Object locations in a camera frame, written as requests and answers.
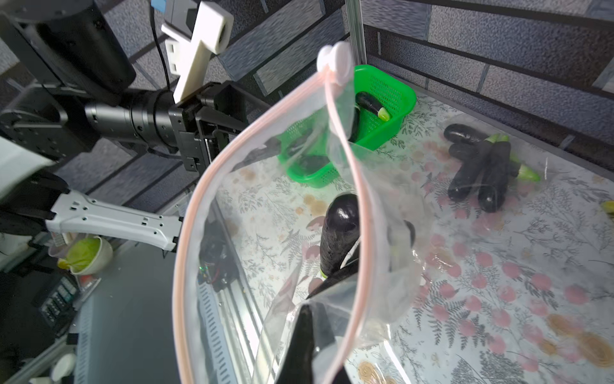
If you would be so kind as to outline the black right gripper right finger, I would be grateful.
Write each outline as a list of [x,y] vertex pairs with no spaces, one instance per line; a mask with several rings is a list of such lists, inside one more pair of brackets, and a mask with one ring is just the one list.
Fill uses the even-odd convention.
[[323,383],[326,371],[337,353],[337,339],[343,338],[349,319],[328,307],[313,308],[313,382]]

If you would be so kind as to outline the large eggplant front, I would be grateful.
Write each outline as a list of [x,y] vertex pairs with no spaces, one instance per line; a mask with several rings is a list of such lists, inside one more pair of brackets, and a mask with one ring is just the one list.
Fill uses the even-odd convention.
[[511,179],[540,182],[541,177],[529,166],[512,158],[509,141],[493,144],[489,164],[484,169],[478,191],[480,208],[487,213],[497,212],[504,204]]

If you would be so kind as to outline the green plastic basket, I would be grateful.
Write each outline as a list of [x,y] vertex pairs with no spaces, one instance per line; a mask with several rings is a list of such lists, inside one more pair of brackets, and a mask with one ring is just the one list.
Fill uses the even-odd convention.
[[[368,150],[377,150],[401,129],[401,123],[415,107],[417,97],[406,84],[370,65],[354,69],[355,115],[350,142]],[[278,160],[289,178],[313,188],[322,188],[337,179],[338,172],[326,156],[326,139],[317,137],[304,145],[312,134],[328,130],[321,127],[326,110],[291,126],[278,136],[281,154]]]

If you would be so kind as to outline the clear pink-dotted zip-top bag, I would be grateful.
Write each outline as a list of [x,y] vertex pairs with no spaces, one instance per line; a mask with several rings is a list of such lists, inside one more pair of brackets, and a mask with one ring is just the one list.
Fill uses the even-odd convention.
[[545,227],[582,219],[561,161],[477,118],[444,118],[420,149],[426,156],[411,179],[439,219],[485,231],[515,218]]

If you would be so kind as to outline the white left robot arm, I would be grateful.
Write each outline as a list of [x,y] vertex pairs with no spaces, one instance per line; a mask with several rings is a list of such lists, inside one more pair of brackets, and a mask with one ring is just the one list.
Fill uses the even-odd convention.
[[203,173],[248,126],[248,105],[267,104],[239,83],[206,83],[201,48],[228,41],[232,17],[199,5],[195,48],[173,91],[133,88],[136,73],[93,1],[4,1],[1,37],[35,77],[1,113],[1,230],[12,235],[81,232],[173,251],[182,219],[114,206],[70,189],[51,165],[101,139],[164,148]]

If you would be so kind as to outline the floral patterned table mat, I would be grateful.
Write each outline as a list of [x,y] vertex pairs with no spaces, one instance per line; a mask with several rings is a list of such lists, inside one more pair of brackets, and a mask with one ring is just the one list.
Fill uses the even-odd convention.
[[[513,141],[543,166],[540,184],[515,182],[502,211],[486,214],[476,197],[452,203],[446,190],[458,161],[444,128],[488,126],[427,96],[380,149],[412,171],[433,203],[436,278],[392,327],[392,338],[357,349],[346,364],[360,383],[610,383],[613,380],[613,225],[601,203],[613,184],[564,159]],[[221,302],[235,380],[248,383],[259,319],[295,267],[296,299],[316,272],[323,204],[346,184],[320,190],[286,176],[265,185],[238,176],[222,192],[222,214],[246,272],[247,288]]]

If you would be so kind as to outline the long eggplant stem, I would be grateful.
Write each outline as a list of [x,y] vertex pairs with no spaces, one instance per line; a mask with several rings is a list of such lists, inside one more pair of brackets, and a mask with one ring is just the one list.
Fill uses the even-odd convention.
[[493,142],[484,140],[477,144],[454,143],[449,154],[461,161],[460,169],[449,184],[449,198],[455,202],[467,199],[478,177],[489,164]]

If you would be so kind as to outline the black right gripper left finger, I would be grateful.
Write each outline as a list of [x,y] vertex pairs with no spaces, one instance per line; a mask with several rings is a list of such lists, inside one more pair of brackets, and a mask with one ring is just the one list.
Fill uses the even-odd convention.
[[286,356],[275,382],[280,384],[312,383],[314,348],[312,311],[309,307],[301,307]]

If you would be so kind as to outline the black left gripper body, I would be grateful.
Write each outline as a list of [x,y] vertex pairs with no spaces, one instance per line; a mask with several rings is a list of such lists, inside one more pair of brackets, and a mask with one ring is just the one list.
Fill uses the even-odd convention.
[[185,169],[203,172],[230,141],[249,126],[248,106],[269,105],[234,81],[206,83],[181,102],[170,91],[129,90],[116,107],[86,104],[86,117],[105,139],[153,152],[166,148]]

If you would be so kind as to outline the aluminium frame post left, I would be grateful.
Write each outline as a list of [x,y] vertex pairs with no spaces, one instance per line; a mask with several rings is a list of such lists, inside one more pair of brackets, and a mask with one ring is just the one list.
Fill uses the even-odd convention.
[[360,0],[345,0],[350,44],[357,65],[367,63],[366,40]]

